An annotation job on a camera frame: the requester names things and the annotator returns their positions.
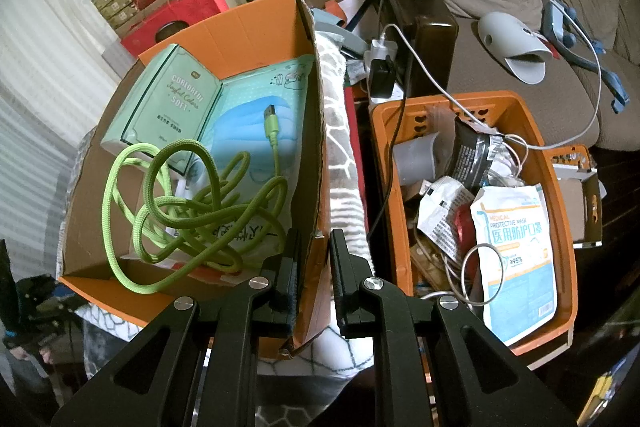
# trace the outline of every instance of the white plastic object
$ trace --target white plastic object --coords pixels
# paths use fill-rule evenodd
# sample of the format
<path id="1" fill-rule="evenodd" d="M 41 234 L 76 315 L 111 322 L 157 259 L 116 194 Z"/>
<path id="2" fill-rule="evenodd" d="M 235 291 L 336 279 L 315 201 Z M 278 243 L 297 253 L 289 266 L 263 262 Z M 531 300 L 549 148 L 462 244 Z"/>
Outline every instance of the white plastic object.
<path id="1" fill-rule="evenodd" d="M 389 55 L 391 61 L 396 60 L 396 54 L 398 52 L 398 44 L 386 39 L 373 39 L 371 41 L 371 48 L 364 52 L 364 67 L 369 74 L 371 62 L 376 58 L 386 58 Z"/>
<path id="2" fill-rule="evenodd" d="M 539 84 L 545 78 L 551 51 L 513 15 L 488 13 L 478 21 L 478 34 L 489 53 L 525 84 Z"/>
<path id="3" fill-rule="evenodd" d="M 394 145 L 394 161 L 401 186 L 411 185 L 421 180 L 435 181 L 433 142 L 437 136 L 438 133 L 418 136 L 413 140 Z"/>

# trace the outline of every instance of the medical protective mask package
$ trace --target medical protective mask package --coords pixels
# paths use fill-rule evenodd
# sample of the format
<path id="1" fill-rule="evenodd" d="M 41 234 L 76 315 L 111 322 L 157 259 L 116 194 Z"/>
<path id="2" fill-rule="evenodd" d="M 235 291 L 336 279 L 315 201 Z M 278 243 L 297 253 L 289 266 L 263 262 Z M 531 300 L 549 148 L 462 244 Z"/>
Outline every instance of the medical protective mask package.
<path id="1" fill-rule="evenodd" d="M 239 203 L 253 198 L 258 190 L 274 176 L 274 151 L 270 140 L 265 136 L 265 110 L 273 105 L 278 117 L 280 131 L 277 136 L 277 156 L 280 175 L 287 179 L 287 197 L 278 217 L 279 222 L 288 230 L 291 226 L 290 205 L 298 183 L 300 157 L 302 155 L 302 126 L 305 114 L 306 89 L 309 74 L 315 57 L 302 55 L 273 66 L 241 73 L 223 81 L 223 87 L 209 118 L 204 125 L 200 140 L 220 172 L 239 152 L 250 154 L 248 171 L 242 177 L 233 193 L 238 194 Z M 183 180 L 178 182 L 175 195 L 179 198 L 193 198 L 209 184 L 207 171 L 202 160 L 194 155 Z M 264 220 L 254 217 L 229 246 L 240 249 L 261 230 Z M 221 237 L 233 223 L 227 223 L 214 230 Z M 175 230 L 167 232 L 177 235 Z M 278 238 L 268 233 L 264 240 L 251 252 L 242 256 L 243 269 L 236 274 L 193 273 L 194 277 L 205 282 L 237 283 L 257 274 L 262 261 L 278 249 Z M 186 254 L 176 251 L 167 259 L 172 268 L 181 266 L 181 262 L 190 259 Z"/>
<path id="2" fill-rule="evenodd" d="M 542 188 L 483 187 L 471 205 L 478 244 L 500 252 L 504 284 L 482 308 L 485 325 L 507 346 L 545 324 L 556 313 L 558 295 L 553 252 Z M 500 285 L 500 264 L 491 249 L 480 247 L 484 298 Z"/>

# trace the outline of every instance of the orange cardboard box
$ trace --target orange cardboard box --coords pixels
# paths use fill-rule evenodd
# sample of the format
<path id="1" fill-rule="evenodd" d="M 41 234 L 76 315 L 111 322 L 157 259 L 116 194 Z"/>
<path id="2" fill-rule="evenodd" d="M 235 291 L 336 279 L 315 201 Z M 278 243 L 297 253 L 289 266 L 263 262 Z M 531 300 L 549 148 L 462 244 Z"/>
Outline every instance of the orange cardboard box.
<path id="1" fill-rule="evenodd" d="M 114 157 L 100 147 L 100 140 L 145 65 L 170 42 L 187 49 L 223 82 L 235 74 L 315 53 L 313 21 L 302 0 L 257 0 L 203 20 L 156 44 L 140 55 L 118 86 L 92 137 L 72 193 L 59 279 L 100 308 L 139 326 L 145 326 L 177 296 L 190 295 L 204 301 L 228 291 L 185 277 L 165 293 L 139 295 L 113 277 L 104 252 L 100 206 Z M 329 323 L 331 282 L 325 263 L 329 194 L 321 100 L 316 62 L 306 95 L 302 133 L 305 153 L 291 203 L 292 225 L 302 235 L 302 281 L 296 329 L 286 343 L 289 351 L 311 340 Z M 123 169 L 118 176 L 118 188 L 130 207 L 139 208 L 142 204 L 142 181 L 143 172 L 136 168 Z M 131 248 L 132 226 L 113 201 L 111 204 L 114 249 L 116 254 L 125 255 Z M 120 265 L 128 277 L 143 284 L 167 275 L 166 270 L 139 261 L 120 261 Z M 275 356 L 281 345 L 282 341 L 278 345 L 261 343 L 260 353 Z"/>

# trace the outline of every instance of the white cable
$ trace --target white cable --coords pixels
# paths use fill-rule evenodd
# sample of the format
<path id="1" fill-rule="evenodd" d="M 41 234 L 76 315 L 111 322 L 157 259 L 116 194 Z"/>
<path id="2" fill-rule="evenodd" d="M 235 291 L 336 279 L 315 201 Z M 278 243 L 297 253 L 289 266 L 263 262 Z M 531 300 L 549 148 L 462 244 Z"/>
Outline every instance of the white cable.
<path id="1" fill-rule="evenodd" d="M 498 256 L 498 261 L 500 262 L 500 284 L 498 285 L 498 288 L 495 291 L 495 293 L 491 297 L 489 297 L 486 301 L 475 302 L 475 301 L 470 300 L 468 298 L 468 294 L 466 293 L 465 269 L 466 269 L 466 262 L 469 260 L 471 255 L 476 250 L 478 250 L 479 248 L 482 248 L 482 247 L 490 248 Z M 440 290 L 440 291 L 427 293 L 427 295 L 423 295 L 422 297 L 420 297 L 420 299 L 431 299 L 431 298 L 438 297 L 438 296 L 441 296 L 441 295 L 453 295 L 458 300 L 464 302 L 468 306 L 478 306 L 478 307 L 480 307 L 480 306 L 486 306 L 490 302 L 494 301 L 494 299 L 498 296 L 498 293 L 500 293 L 500 290 L 502 289 L 502 285 L 504 284 L 504 264 L 502 263 L 502 256 L 500 255 L 500 252 L 491 243 L 480 243 L 479 245 L 475 245 L 474 247 L 471 247 L 469 249 L 469 251 L 466 252 L 466 255 L 464 256 L 464 258 L 462 260 L 462 267 L 460 268 L 460 287 L 462 288 L 462 293 L 460 293 L 458 291 L 456 286 L 453 284 L 453 281 L 451 280 L 451 273 L 454 273 L 454 272 L 451 270 L 451 268 L 449 267 L 449 264 L 447 263 L 448 259 L 447 259 L 446 255 L 444 253 L 440 252 L 440 256 L 442 257 L 442 262 L 444 263 L 444 266 L 445 266 L 444 273 L 446 274 L 447 281 L 449 282 L 449 285 L 451 286 L 451 291 Z"/>
<path id="2" fill-rule="evenodd" d="M 529 149 L 538 150 L 538 151 L 555 149 L 556 147 L 560 147 L 562 145 L 566 145 L 569 142 L 577 140 L 579 137 L 583 136 L 591 128 L 591 125 L 593 125 L 593 122 L 595 122 L 596 118 L 598 117 L 598 109 L 600 108 L 600 97 L 601 97 L 601 94 L 602 94 L 602 69 L 600 68 L 600 61 L 598 60 L 598 54 L 596 53 L 595 49 L 593 48 L 593 45 L 591 44 L 591 41 L 589 40 L 587 35 L 585 35 L 585 33 L 580 29 L 580 27 L 577 25 L 577 23 L 575 23 L 574 20 L 572 20 L 571 17 L 569 17 L 564 12 L 564 9 L 562 9 L 562 7 L 555 0 L 548 0 L 548 1 L 551 2 L 555 7 L 557 7 L 561 11 L 562 16 L 569 22 L 569 24 L 571 26 L 573 26 L 576 29 L 578 34 L 586 42 L 586 44 L 588 45 L 589 49 L 593 53 L 593 56 L 596 59 L 596 65 L 598 67 L 598 99 L 596 101 L 595 110 L 593 111 L 593 116 L 591 117 L 591 120 L 588 123 L 587 127 L 585 127 L 584 130 L 581 131 L 579 134 L 577 134 L 575 136 L 572 136 L 571 138 L 567 138 L 566 140 L 562 140 L 561 142 L 558 142 L 556 144 L 553 144 L 553 145 L 532 145 L 532 144 L 527 143 L 524 138 L 522 138 L 521 136 L 518 136 L 516 134 L 506 134 L 506 135 L 504 135 L 504 137 L 506 139 L 509 139 L 511 141 L 514 141 L 514 142 L 519 143 L 520 145 L 524 146 L 524 148 L 526 149 L 525 160 L 526 160 L 527 156 L 529 155 Z M 444 95 L 444 97 L 446 97 L 451 103 L 453 103 L 462 112 L 464 112 L 471 120 L 475 121 L 477 124 L 480 124 L 480 125 L 485 126 L 485 127 L 488 128 L 489 126 L 487 124 L 485 124 L 484 122 L 481 122 L 480 120 L 478 120 L 478 118 L 476 118 L 475 115 L 472 115 L 471 112 L 469 112 L 465 107 L 463 107 L 463 105 L 458 100 L 453 98 L 445 89 L 440 87 L 440 84 L 438 84 L 436 82 L 435 78 L 433 78 L 433 76 L 431 75 L 431 73 L 429 72 L 427 67 L 424 65 L 423 61 L 418 56 L 417 52 L 414 50 L 414 48 L 411 46 L 411 44 L 409 44 L 409 41 L 407 40 L 407 38 L 402 33 L 402 30 L 396 24 L 387 24 L 382 29 L 382 33 L 380 35 L 380 40 L 384 41 L 386 30 L 389 29 L 389 28 L 395 28 L 396 29 L 396 31 L 398 32 L 398 35 L 400 36 L 400 38 L 402 39 L 404 44 L 407 45 L 407 47 L 409 48 L 409 51 L 411 51 L 411 53 L 414 56 L 415 60 L 418 62 L 418 64 L 420 65 L 420 67 L 422 68 L 424 73 L 427 75 L 427 78 L 431 81 L 431 84 L 433 84 L 436 87 L 436 89 L 438 89 Z"/>
<path id="3" fill-rule="evenodd" d="M 520 161 L 520 156 L 518 156 L 518 153 L 516 153 L 513 150 L 513 147 L 511 147 L 511 145 L 509 145 L 507 142 L 502 142 L 502 145 L 504 145 L 506 147 L 506 149 L 511 153 L 511 156 L 513 157 L 513 159 L 516 161 L 516 163 L 518 164 L 518 171 L 516 172 L 516 178 L 519 177 L 520 173 L 522 172 L 522 163 Z"/>

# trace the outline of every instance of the gray fabric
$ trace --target gray fabric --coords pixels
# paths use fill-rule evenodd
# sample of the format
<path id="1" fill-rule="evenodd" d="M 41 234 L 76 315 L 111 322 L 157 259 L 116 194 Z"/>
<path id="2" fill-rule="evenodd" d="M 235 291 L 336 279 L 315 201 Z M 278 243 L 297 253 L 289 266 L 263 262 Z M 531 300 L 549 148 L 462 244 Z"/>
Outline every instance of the gray fabric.
<path id="1" fill-rule="evenodd" d="M 591 58 L 593 54 L 581 42 L 578 42 L 573 49 L 576 54 L 593 60 Z M 602 86 L 602 98 L 598 110 L 600 137 L 596 145 L 616 151 L 640 150 L 640 68 L 613 51 L 599 55 L 598 59 L 602 67 L 618 74 L 631 102 L 623 112 L 615 114 L 611 108 L 613 95 L 606 86 Z M 586 92 L 589 93 L 590 99 L 595 103 L 598 93 L 598 75 L 578 67 L 575 67 L 574 71 Z"/>
<path id="2" fill-rule="evenodd" d="M 478 22 L 458 18 L 460 32 L 449 76 L 450 93 L 507 89 L 523 97 L 546 144 L 575 136 L 589 123 L 593 105 L 587 93 L 562 58 L 546 65 L 545 79 L 528 86 L 508 73 L 478 39 Z M 598 139 L 598 123 L 577 143 L 590 147 Z"/>

